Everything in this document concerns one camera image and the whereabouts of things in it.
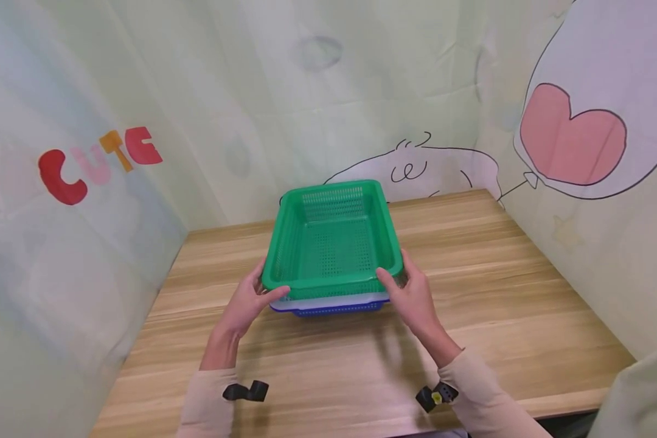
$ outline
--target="wooden table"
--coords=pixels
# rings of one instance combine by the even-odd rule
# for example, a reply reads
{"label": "wooden table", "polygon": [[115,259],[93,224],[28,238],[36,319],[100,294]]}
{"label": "wooden table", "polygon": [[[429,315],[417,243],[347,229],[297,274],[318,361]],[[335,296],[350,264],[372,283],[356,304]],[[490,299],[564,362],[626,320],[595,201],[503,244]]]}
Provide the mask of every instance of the wooden table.
{"label": "wooden table", "polygon": [[[401,245],[431,281],[440,321],[479,352],[534,416],[599,407],[632,356],[484,190],[390,204]],[[187,381],[236,283],[267,251],[273,222],[192,232],[108,398],[93,437],[171,437]],[[301,319],[265,310],[243,338],[242,437],[393,437],[458,426],[414,400],[436,367],[390,305]]]}

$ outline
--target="pink heart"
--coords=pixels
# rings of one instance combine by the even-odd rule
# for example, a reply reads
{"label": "pink heart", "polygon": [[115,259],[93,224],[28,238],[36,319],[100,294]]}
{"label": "pink heart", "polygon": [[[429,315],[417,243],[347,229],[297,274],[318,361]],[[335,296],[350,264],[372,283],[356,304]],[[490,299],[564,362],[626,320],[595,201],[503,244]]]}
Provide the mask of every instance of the pink heart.
{"label": "pink heart", "polygon": [[608,176],[625,151],[623,120],[605,109],[572,117],[569,95],[541,83],[521,120],[521,142],[536,170],[548,179],[590,186]]}

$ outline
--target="black wrist strap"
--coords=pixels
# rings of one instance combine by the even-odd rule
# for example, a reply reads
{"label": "black wrist strap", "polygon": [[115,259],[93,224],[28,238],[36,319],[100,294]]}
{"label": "black wrist strap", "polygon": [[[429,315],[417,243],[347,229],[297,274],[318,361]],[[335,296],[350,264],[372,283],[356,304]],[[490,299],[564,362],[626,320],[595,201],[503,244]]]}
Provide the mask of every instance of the black wrist strap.
{"label": "black wrist strap", "polygon": [[233,383],[229,384],[221,395],[225,400],[230,402],[234,400],[250,400],[252,402],[262,402],[265,400],[265,395],[268,393],[269,384],[261,381],[253,381],[251,388],[246,388],[242,384]]}
{"label": "black wrist strap", "polygon": [[424,386],[416,395],[416,401],[424,411],[430,412],[441,403],[452,403],[459,395],[456,388],[448,383],[438,382],[432,390]]}

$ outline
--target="green basket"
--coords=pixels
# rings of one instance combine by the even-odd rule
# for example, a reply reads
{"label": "green basket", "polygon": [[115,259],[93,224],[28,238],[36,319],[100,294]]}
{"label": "green basket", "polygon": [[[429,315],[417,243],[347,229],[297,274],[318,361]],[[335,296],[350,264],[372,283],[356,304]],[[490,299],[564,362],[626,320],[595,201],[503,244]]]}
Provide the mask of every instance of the green basket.
{"label": "green basket", "polygon": [[384,291],[378,266],[403,270],[397,234],[378,181],[288,191],[282,197],[262,282],[288,285],[285,300]]}

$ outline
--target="balloon string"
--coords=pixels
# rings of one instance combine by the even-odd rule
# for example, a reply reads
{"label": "balloon string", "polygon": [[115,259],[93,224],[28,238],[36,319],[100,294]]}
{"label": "balloon string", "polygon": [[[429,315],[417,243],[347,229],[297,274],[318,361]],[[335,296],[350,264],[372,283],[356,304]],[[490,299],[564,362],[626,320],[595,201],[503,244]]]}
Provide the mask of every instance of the balloon string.
{"label": "balloon string", "polygon": [[521,186],[522,186],[523,184],[525,184],[525,183],[526,183],[526,181],[524,180],[521,184],[519,184],[519,185],[515,186],[514,188],[512,188],[511,190],[507,191],[506,193],[504,193],[503,195],[501,195],[501,196],[499,197],[499,199],[496,200],[496,202],[499,202],[499,201],[500,201],[502,198],[504,198],[506,195],[508,195],[508,194],[511,193],[512,191],[516,190],[517,188],[521,187]]}

